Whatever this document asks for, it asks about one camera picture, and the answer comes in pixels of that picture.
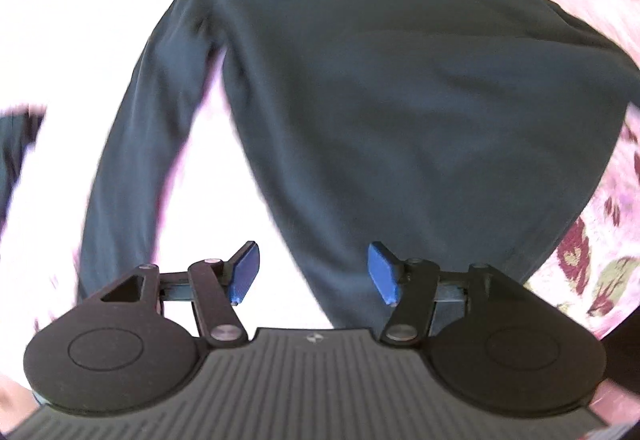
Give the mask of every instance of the small logo emblem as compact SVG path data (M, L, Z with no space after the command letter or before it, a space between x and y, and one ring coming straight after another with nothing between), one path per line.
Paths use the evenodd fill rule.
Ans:
M306 336L306 340L310 343L318 344L324 341L324 336L322 334L319 334L318 332L313 332L312 334Z

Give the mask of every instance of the floral bedspread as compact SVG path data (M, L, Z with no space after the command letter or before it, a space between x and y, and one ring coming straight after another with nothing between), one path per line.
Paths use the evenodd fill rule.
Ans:
M640 64L640 0L552 0ZM597 337L640 303L640 110L629 106L593 197L527 286Z

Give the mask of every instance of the circular recessed disc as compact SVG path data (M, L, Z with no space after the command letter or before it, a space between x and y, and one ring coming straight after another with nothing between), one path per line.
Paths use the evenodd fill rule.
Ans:
M33 387L54 407L124 412L177 390L198 360L187 330L137 304L80 305L41 330L24 355Z
M548 416L574 409L604 375L591 333L531 303L489 303L431 341L431 364L449 389L484 409Z

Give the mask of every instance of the metal pivot bolt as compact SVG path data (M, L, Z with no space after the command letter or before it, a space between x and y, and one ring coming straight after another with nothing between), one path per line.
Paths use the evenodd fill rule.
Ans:
M411 325L399 324L389 327L386 336L392 341L411 341L418 337L418 330Z
M242 336L242 330L236 325L218 325L211 331L211 337L217 341L236 341Z

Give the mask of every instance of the grooved rubber surface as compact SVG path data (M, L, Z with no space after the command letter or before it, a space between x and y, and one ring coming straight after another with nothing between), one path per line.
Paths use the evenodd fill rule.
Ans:
M577 440L599 427L586 410L520 420L474 409L418 354L366 330L263 329L247 346L210 354L155 407L115 418L43 407L11 440Z

